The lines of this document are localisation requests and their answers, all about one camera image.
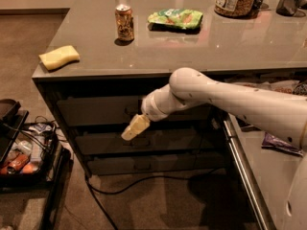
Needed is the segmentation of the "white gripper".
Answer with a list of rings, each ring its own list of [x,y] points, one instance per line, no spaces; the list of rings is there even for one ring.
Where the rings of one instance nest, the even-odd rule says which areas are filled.
[[[137,135],[142,133],[145,129],[150,126],[150,122],[158,122],[168,117],[167,114],[163,113],[157,106],[155,101],[155,94],[150,93],[147,95],[141,104],[141,112],[143,114],[136,114],[130,121],[130,124],[125,128],[121,137],[130,141]]]

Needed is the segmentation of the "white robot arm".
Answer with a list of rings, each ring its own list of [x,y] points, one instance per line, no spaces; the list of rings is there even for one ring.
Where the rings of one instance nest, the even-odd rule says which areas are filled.
[[[147,95],[141,113],[132,118],[122,138],[129,141],[151,122],[201,104],[212,104],[295,148],[307,150],[305,97],[212,80],[192,68],[177,69],[168,84]]]

